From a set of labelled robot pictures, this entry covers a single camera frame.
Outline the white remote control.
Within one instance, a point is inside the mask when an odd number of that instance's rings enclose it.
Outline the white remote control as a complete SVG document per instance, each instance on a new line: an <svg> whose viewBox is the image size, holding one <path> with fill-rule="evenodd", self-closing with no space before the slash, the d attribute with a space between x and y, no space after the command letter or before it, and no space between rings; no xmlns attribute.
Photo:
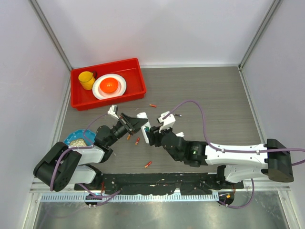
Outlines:
<svg viewBox="0 0 305 229"><path fill-rule="evenodd" d="M138 113L136 117L137 118L141 118L141 119L147 119L147 123L146 123L146 125L141 127L141 131L142 131L142 134L143 134L145 142L147 144L149 144L149 139L148 139L148 136L147 136L147 132L145 131L145 127L149 127L149 130L150 130L151 124L150 124L150 122L148 120L147 114L146 114L146 112L141 112L141 113Z"/></svg>

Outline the white battery cover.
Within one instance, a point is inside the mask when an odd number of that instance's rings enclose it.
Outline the white battery cover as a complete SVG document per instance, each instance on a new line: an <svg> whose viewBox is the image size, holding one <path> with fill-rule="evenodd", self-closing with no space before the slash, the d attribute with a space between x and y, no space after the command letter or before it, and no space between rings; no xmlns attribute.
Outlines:
<svg viewBox="0 0 305 229"><path fill-rule="evenodd" d="M177 133L176 136L178 136L178 137L184 137L184 133L183 133L183 132Z"/></svg>

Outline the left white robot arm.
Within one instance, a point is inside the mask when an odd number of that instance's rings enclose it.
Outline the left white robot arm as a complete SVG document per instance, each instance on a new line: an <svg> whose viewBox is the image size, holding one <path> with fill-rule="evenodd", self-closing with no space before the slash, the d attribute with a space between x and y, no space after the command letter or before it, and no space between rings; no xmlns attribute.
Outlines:
<svg viewBox="0 0 305 229"><path fill-rule="evenodd" d="M94 142L89 146L68 146L64 142L57 142L35 166L33 175L50 191L59 192L69 184L78 183L85 184L90 190L97 190L102 183L99 177L101 172L90 164L107 161L113 153L113 144L126 134L139 132L147 122L148 118L121 113L112 128L102 125L97 129Z"/></svg>

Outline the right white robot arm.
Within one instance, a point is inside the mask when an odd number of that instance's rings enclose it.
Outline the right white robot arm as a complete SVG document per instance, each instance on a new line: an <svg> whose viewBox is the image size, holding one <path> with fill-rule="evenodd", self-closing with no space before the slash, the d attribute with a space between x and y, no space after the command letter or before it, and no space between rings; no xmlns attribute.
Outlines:
<svg viewBox="0 0 305 229"><path fill-rule="evenodd" d="M174 161L191 167L217 165L215 182L220 188L251 178L294 181L290 151L275 139L252 146L209 145L204 141L187 141L172 128L161 130L155 126L146 135L151 146L163 147Z"/></svg>

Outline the orange bowl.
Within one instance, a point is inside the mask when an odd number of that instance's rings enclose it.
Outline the orange bowl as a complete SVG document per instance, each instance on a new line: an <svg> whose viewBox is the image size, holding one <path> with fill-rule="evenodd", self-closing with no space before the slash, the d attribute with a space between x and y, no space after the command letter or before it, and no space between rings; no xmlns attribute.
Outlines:
<svg viewBox="0 0 305 229"><path fill-rule="evenodd" d="M103 79L100 83L100 90L106 94L112 94L119 88L119 82L112 77Z"/></svg>

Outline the blue patterned plate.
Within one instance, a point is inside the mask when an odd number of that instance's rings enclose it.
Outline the blue patterned plate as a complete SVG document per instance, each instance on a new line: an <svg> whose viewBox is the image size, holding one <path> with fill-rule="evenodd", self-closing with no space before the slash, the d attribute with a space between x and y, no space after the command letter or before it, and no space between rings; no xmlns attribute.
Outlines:
<svg viewBox="0 0 305 229"><path fill-rule="evenodd" d="M84 129L74 131L63 142L68 146L91 146L96 134L91 130L86 130L85 134L83 132Z"/></svg>

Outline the white paper plate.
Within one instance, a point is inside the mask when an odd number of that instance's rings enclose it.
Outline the white paper plate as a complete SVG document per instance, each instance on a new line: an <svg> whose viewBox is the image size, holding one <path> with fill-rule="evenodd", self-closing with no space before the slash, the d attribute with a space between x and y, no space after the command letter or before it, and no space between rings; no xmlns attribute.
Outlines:
<svg viewBox="0 0 305 229"><path fill-rule="evenodd" d="M117 89L116 92L114 92L112 94L106 94L100 90L101 81L107 77L115 78L119 82L119 88ZM127 84L123 77L121 77L118 74L106 74L106 75L99 77L95 81L93 88L92 88L92 93L98 100L104 100L104 99L118 97L118 96L123 95L126 91L126 88L127 88Z"/></svg>

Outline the red plastic bin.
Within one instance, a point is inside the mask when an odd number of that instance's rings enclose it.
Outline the red plastic bin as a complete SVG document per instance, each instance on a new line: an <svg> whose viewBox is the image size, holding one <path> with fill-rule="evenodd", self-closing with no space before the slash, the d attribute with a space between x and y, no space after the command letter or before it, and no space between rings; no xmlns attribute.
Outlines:
<svg viewBox="0 0 305 229"><path fill-rule="evenodd" d="M98 77L110 73L118 74L126 81L125 93L114 98L97 99L92 92L85 90L78 80L79 74L84 71L96 72ZM137 58L73 69L70 83L71 106L79 111L142 99L146 93L145 82Z"/></svg>

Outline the yellow mug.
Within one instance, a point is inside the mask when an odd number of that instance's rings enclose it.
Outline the yellow mug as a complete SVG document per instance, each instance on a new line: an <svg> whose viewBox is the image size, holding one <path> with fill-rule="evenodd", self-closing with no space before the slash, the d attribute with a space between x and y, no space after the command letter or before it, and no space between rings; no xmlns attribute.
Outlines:
<svg viewBox="0 0 305 229"><path fill-rule="evenodd" d="M92 90L96 81L97 73L95 71L84 71L78 76L78 80L85 90Z"/></svg>

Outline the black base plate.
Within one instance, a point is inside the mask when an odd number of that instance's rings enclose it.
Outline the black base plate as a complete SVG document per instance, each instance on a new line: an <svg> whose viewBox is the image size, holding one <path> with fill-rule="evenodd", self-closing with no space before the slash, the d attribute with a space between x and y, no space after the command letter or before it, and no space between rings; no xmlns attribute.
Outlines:
<svg viewBox="0 0 305 229"><path fill-rule="evenodd" d="M172 195L178 188L182 195L205 195L213 190L243 189L243 182L231 184L221 180L216 174L208 173L125 173L103 174L97 181L85 185L89 190L105 191L121 195Z"/></svg>

